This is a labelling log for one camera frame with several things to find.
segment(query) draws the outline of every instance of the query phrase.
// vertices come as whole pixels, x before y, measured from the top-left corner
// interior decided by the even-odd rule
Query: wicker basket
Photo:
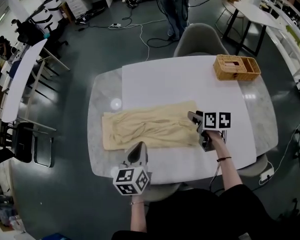
[[[253,81],[261,74],[254,58],[217,55],[213,64],[219,80]]]

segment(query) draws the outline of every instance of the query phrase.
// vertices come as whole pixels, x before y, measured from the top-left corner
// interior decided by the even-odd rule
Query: bracelet
[[[144,203],[145,201],[140,201],[140,202],[130,202],[129,205],[135,205],[135,204],[140,204],[140,203]]]
[[[223,161],[223,160],[226,160],[227,158],[232,158],[232,157],[231,157],[231,156],[222,157],[222,158],[219,158],[219,159],[217,160],[217,162],[219,163],[219,162],[221,162],[221,161]]]

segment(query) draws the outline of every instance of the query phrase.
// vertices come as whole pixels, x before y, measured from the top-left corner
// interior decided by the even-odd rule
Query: beige cloth
[[[195,112],[194,101],[105,112],[102,117],[103,147],[105,150],[129,149],[138,142],[148,148],[189,147],[198,144],[197,127],[188,119]]]

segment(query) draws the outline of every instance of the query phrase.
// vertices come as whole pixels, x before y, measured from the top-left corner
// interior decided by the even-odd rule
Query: black sleeve
[[[245,185],[236,185],[220,196],[224,223],[236,235],[248,233],[252,240],[278,236],[278,223],[266,212],[259,198]]]
[[[147,233],[143,232],[136,232],[136,231],[128,231],[128,230],[121,230],[117,231],[113,234],[111,240],[148,240],[150,239]]]

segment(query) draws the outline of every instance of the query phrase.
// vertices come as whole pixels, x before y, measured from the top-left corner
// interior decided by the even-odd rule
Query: gray floor
[[[204,0],[193,1],[195,5]],[[206,23],[211,26],[222,12],[221,0],[189,11],[191,23]],[[130,9],[115,1],[110,9],[91,20],[91,25],[109,26],[125,22]],[[155,1],[145,2],[133,10],[133,23],[146,23],[164,19]],[[222,16],[219,25],[225,30],[227,16]],[[241,21],[235,26],[241,29]],[[12,177],[16,204],[26,230],[36,239],[59,232],[73,240],[110,239],[118,230],[127,230],[130,225],[129,198],[121,197],[112,186],[110,178],[95,176],[91,170],[88,142],[87,116],[92,84],[98,74],[120,68],[123,65],[142,62],[148,49],[139,39],[140,27],[125,30],[88,28],[82,32],[70,25],[64,34],[68,47],[60,51],[62,61],[71,68],[61,72],[50,84],[58,93],[40,89],[51,100],[39,95],[32,106],[30,117],[42,124],[57,128],[53,144],[53,167],[44,168],[33,162],[25,164],[12,161]],[[148,24],[143,27],[142,37],[167,38],[167,22]],[[231,32],[233,38],[238,34]],[[258,36],[249,34],[247,43],[255,46]],[[234,48],[224,44],[233,54]],[[150,50],[150,60],[172,57],[177,46]],[[300,123],[300,98],[294,80],[275,45],[265,36],[260,53],[256,58],[262,77],[270,93],[278,125],[279,143],[267,153],[277,168],[291,134]],[[40,139],[41,146],[47,139]],[[298,198],[300,207],[300,169],[292,160],[295,152],[292,144],[275,177],[255,193],[261,199],[270,216],[292,209],[292,199]],[[47,152],[40,152],[40,161],[47,161]],[[258,186],[259,178],[243,178],[251,189]],[[198,187],[208,189],[209,179],[197,182]],[[213,189],[222,187],[218,177]]]

